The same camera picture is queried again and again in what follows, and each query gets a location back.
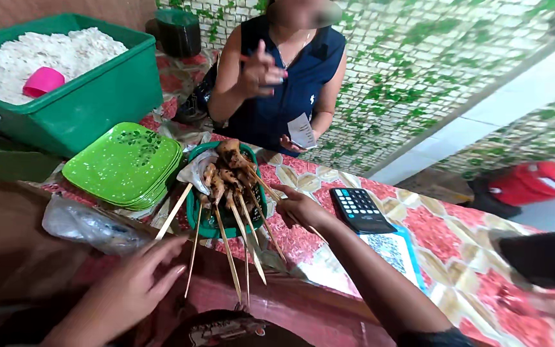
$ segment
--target woman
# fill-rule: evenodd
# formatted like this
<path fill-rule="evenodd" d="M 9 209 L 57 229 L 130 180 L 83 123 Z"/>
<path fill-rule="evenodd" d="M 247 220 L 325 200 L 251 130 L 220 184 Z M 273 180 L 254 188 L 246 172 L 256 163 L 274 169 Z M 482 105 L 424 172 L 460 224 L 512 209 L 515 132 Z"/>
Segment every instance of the woman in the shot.
<path fill-rule="evenodd" d="M 344 36 L 316 28 L 333 6 L 274 0 L 233 30 L 208 103 L 214 121 L 228 121 L 217 133 L 297 157 L 306 149 L 290 141 L 288 122 L 305 114 L 316 139 L 327 131 L 346 70 Z"/>

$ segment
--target patterned tablecloth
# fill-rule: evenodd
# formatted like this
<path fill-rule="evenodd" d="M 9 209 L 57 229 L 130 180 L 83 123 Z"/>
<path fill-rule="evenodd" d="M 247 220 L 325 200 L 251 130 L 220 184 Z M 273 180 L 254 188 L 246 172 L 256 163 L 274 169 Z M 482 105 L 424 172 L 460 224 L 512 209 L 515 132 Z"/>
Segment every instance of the patterned tablecloth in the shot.
<path fill-rule="evenodd" d="M 205 51 L 201 56 L 175 60 L 158 54 L 160 81 L 166 102 L 156 113 L 148 115 L 141 124 L 164 133 L 160 125 L 173 127 L 168 121 L 174 116 L 177 100 L 183 101 L 208 70 L 215 53 Z M 211 135 L 210 140 L 223 139 Z M 554 346 L 555 321 L 536 316 L 523 316 L 508 304 L 525 298 L 511 281 L 508 264 L 493 250 L 489 233 L 493 229 L 508 230 L 519 235 L 538 232 L 491 214 L 462 208 L 421 196 L 410 191 L 377 183 L 349 173 L 312 164 L 281 154 L 269 153 L 252 146 L 262 162 L 260 171 L 268 183 L 291 186 L 335 213 L 329 189 L 335 187 L 363 188 L 372 196 L 377 207 L 393 224 L 406 227 L 411 235 L 421 272 L 430 299 L 449 319 L 470 337 L 493 346 Z M 49 191 L 60 191 L 72 198 L 95 206 L 94 198 L 77 190 L 60 175 L 54 175 L 42 185 Z M 268 198 L 268 221 L 278 245 L 289 261 L 284 267 L 268 234 L 262 227 L 261 262 L 291 276 L 309 281 L 327 290 L 360 300 L 354 284 L 330 249 L 316 235 L 295 227 L 289 230 L 274 212 L 275 202 Z M 168 211 L 120 213 L 160 227 Z M 177 213 L 182 228 L 188 228 L 185 206 Z M 206 246 L 224 250 L 221 240 L 211 240 Z M 229 240 L 234 256 L 243 259 L 243 247 L 238 238 Z"/>

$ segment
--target wooden skewer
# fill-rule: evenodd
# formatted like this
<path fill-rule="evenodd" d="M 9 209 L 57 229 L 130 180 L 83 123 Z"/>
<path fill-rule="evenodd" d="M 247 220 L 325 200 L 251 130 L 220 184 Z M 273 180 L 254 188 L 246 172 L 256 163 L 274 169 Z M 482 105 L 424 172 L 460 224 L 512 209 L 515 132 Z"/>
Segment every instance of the wooden skewer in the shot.
<path fill-rule="evenodd" d="M 222 235 L 222 240 L 224 241 L 224 248 L 226 249 L 226 257 L 228 258 L 228 265 L 231 266 L 231 274 L 233 275 L 233 281 L 235 283 L 235 290 L 237 291 L 237 297 L 239 302 L 241 301 L 241 286 L 239 285 L 239 277 L 237 276 L 237 269 L 235 269 L 235 263 L 233 261 L 233 255 L 231 254 L 231 248 L 228 246 L 228 239 L 226 238 L 226 232 L 224 231 L 224 224 L 222 224 L 222 217 L 220 216 L 220 210 L 218 206 L 215 206 L 215 217 L 218 219 L 218 225 L 220 225 L 220 233 Z"/>
<path fill-rule="evenodd" d="M 267 185 L 267 183 L 265 183 L 265 181 L 263 181 L 262 178 L 258 177 L 258 174 L 256 173 L 256 171 L 252 170 L 251 168 L 249 168 L 249 169 L 250 169 L 249 171 L 254 175 L 254 178 L 256 178 L 256 180 L 258 181 L 258 183 L 260 183 L 260 185 L 263 186 L 263 188 L 265 189 L 265 191 L 273 198 L 273 200 L 275 200 L 276 202 L 282 200 L 282 198 L 280 197 L 280 195 L 276 194 L 276 193 L 273 191 L 273 189 L 271 189 L 271 187 L 269 187 L 269 186 Z M 320 233 L 318 232 L 318 230 L 316 230 L 313 226 L 311 226 L 311 225 L 307 225 L 307 226 L 306 226 L 306 225 L 301 224 L 301 222 L 299 222 L 299 221 L 297 220 L 297 218 L 296 218 L 295 216 L 293 216 L 292 213 L 290 213 L 290 212 L 288 212 L 288 216 L 289 216 L 290 218 L 292 218 L 292 220 L 294 220 L 295 223 L 297 223 L 298 225 L 301 225 L 301 226 L 304 227 L 305 229 L 311 230 L 313 233 L 316 234 L 316 236 L 320 237 L 320 239 L 321 239 L 322 241 L 324 241 L 325 243 L 328 243 L 327 240 L 325 240 L 324 237 L 322 237 L 322 235 L 320 235 Z"/>
<path fill-rule="evenodd" d="M 250 262 L 245 252 L 245 290 L 247 292 L 247 307 L 250 307 Z"/>
<path fill-rule="evenodd" d="M 269 225 L 269 222 L 267 222 L 267 218 L 265 218 L 265 215 L 263 214 L 263 209 L 260 208 L 260 204 L 258 203 L 258 200 L 256 199 L 256 196 L 254 195 L 254 192 L 251 190 L 251 186 L 248 185 L 247 188 L 250 190 L 251 199 L 254 201 L 254 205 L 256 205 L 256 208 L 258 209 L 258 214 L 263 219 L 263 223 L 265 225 L 265 228 L 267 228 L 267 232 L 269 232 L 269 236 L 271 236 L 271 242 L 273 242 L 273 245 L 276 247 L 277 253 L 279 254 L 279 256 L 284 261 L 284 264 L 287 264 L 286 257 L 282 253 L 282 249 L 278 246 L 278 242 L 276 241 L 276 237 L 273 236 L 273 231 L 271 229 L 271 226 Z"/>
<path fill-rule="evenodd" d="M 254 226 L 251 224 L 250 214 L 247 212 L 247 208 L 245 207 L 245 201 L 243 200 L 243 195 L 241 193 L 237 193 L 237 198 L 239 199 L 239 204 L 241 205 L 241 209 L 243 210 L 243 215 L 245 216 L 247 225 L 250 226 L 251 234 L 254 236 L 254 240 L 256 241 L 256 244 L 260 245 L 260 242 L 258 242 L 258 236 L 256 235 L 256 230 L 254 230 Z"/>
<path fill-rule="evenodd" d="M 196 236 L 194 237 L 194 246 L 192 246 L 192 259 L 190 259 L 190 271 L 188 274 L 188 284 L 186 285 L 186 293 L 183 294 L 183 298 L 188 297 L 188 290 L 190 289 L 190 280 L 192 279 L 192 269 L 194 268 L 194 256 L 196 255 L 196 245 L 198 244 L 198 228 L 200 226 L 201 214 L 202 214 L 202 205 L 200 205 L 200 210 L 198 210 L 198 220 L 196 221 Z"/>
<path fill-rule="evenodd" d="M 237 225 L 239 226 L 239 230 L 241 230 L 241 235 L 243 236 L 243 242 L 247 246 L 247 250 L 250 252 L 251 259 L 254 263 L 254 266 L 256 266 L 258 275 L 260 276 L 260 279 L 263 280 L 263 283 L 267 285 L 267 280 L 265 279 L 265 272 L 263 272 L 263 267 L 260 265 L 260 260 L 258 259 L 256 252 L 254 251 L 254 246 L 247 239 L 247 233 L 245 232 L 245 227 L 243 226 L 241 217 L 239 216 L 239 211 L 237 211 L 237 207 L 234 204 L 231 206 L 231 210 L 233 210 L 235 220 L 237 221 Z"/>
<path fill-rule="evenodd" d="M 192 184 L 188 183 L 188 186 L 183 191 L 183 194 L 181 194 L 181 197 L 174 205 L 174 209 L 170 212 L 170 214 L 168 215 L 168 218 L 166 218 L 166 222 L 164 222 L 164 225 L 162 225 L 162 228 L 160 228 L 160 232 L 158 232 L 158 235 L 155 237 L 156 240 L 159 241 L 164 237 L 164 235 L 166 234 L 166 231 L 168 230 L 168 227 L 173 222 L 174 216 L 177 214 L 177 212 L 179 212 L 179 209 L 181 208 L 183 201 L 186 199 L 186 196 L 188 196 L 190 189 L 192 189 Z"/>
<path fill-rule="evenodd" d="M 252 235 L 254 235 L 254 238 L 256 239 L 256 244 L 259 245 L 256 232 L 254 231 L 254 226 L 251 224 L 250 214 L 247 213 L 247 209 L 245 208 L 245 201 L 243 201 L 243 195 L 241 195 L 241 193 L 237 193 L 237 197 L 239 198 L 239 204 L 241 204 L 241 209 L 243 210 L 243 214 L 245 214 L 247 225 L 250 226 L 251 233 Z M 250 262 L 248 261 L 248 258 L 247 258 L 247 252 L 245 252 L 245 290 L 247 292 L 247 307 L 250 307 Z"/>

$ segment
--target qr code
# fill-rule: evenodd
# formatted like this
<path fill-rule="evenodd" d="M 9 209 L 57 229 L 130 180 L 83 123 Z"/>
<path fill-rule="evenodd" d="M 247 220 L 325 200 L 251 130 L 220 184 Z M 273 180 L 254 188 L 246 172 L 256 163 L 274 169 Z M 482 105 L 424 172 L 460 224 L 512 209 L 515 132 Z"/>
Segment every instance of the qr code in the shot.
<path fill-rule="evenodd" d="M 406 274 L 406 269 L 404 267 L 403 258 L 408 254 L 402 254 L 400 252 L 400 246 L 396 239 L 389 235 L 383 234 L 373 234 L 365 235 L 363 239 L 376 253 L 380 254 L 387 263 L 391 264 L 395 270 L 401 272 L 403 275 Z"/>

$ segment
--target navy sleeveless blouse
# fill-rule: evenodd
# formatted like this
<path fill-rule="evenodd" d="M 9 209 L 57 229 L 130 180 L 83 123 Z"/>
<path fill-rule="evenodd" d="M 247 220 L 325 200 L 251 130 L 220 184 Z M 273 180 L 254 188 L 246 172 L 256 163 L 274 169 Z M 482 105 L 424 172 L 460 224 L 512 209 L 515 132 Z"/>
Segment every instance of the navy sleeveless blouse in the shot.
<path fill-rule="evenodd" d="M 284 68 L 278 47 L 269 38 L 269 21 L 266 15 L 241 23 L 241 54 L 252 55 L 258 41 L 263 39 L 266 51 L 275 59 L 276 66 Z M 331 27 L 318 29 L 288 70 L 288 78 L 281 85 L 273 86 L 272 97 L 247 99 L 229 119 L 228 127 L 215 132 L 238 138 L 272 151 L 297 157 L 279 144 L 282 135 L 289 135 L 288 122 L 305 113 L 312 118 L 314 104 L 325 83 L 331 80 L 342 60 L 346 45 L 344 36 Z"/>

